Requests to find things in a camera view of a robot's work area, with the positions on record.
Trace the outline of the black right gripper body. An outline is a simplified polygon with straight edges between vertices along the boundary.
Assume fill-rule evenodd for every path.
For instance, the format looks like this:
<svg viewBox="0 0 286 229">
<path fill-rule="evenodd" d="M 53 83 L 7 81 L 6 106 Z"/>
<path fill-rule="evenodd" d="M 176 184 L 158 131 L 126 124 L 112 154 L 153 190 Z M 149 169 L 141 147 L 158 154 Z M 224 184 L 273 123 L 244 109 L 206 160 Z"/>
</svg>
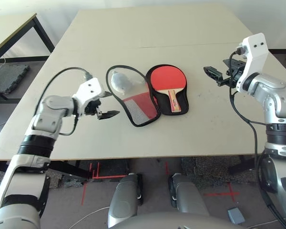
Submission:
<svg viewBox="0 0 286 229">
<path fill-rule="evenodd" d="M 232 76 L 230 75 L 230 70 L 226 71 L 226 75 L 228 78 L 223 78 L 223 74 L 220 74 L 218 78 L 218 86 L 228 86 L 228 87 L 236 87 L 236 84 L 243 74 L 244 68 L 232 69 Z"/>
</svg>

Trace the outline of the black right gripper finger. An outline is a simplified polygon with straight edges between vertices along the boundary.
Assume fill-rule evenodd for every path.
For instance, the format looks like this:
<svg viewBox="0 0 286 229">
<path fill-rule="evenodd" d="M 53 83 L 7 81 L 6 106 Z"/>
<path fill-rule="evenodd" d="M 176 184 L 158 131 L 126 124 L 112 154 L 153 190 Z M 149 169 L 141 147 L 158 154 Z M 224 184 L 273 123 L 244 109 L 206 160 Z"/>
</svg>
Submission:
<svg viewBox="0 0 286 229">
<path fill-rule="evenodd" d="M 225 59 L 225 60 L 223 60 L 223 62 L 225 63 L 225 65 L 228 68 L 231 68 L 231 69 L 244 69 L 244 67 L 245 67 L 245 62 L 241 61 L 241 60 Z"/>
<path fill-rule="evenodd" d="M 217 71 L 216 68 L 212 66 L 206 66 L 203 67 L 203 70 L 208 77 L 212 78 L 216 82 L 221 82 L 223 80 L 222 73 Z"/>
</svg>

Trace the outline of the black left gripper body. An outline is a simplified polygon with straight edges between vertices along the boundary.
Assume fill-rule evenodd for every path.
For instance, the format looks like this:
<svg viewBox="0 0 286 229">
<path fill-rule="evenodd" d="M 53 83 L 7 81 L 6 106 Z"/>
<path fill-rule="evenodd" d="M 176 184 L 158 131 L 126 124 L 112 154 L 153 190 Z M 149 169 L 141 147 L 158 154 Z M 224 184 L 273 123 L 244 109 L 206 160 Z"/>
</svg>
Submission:
<svg viewBox="0 0 286 229">
<path fill-rule="evenodd" d="M 101 105 L 101 101 L 99 99 L 96 101 L 90 101 L 85 107 L 84 114 L 85 115 L 96 115 L 97 118 L 101 118 L 102 112 L 99 109 L 100 105 Z"/>
</svg>

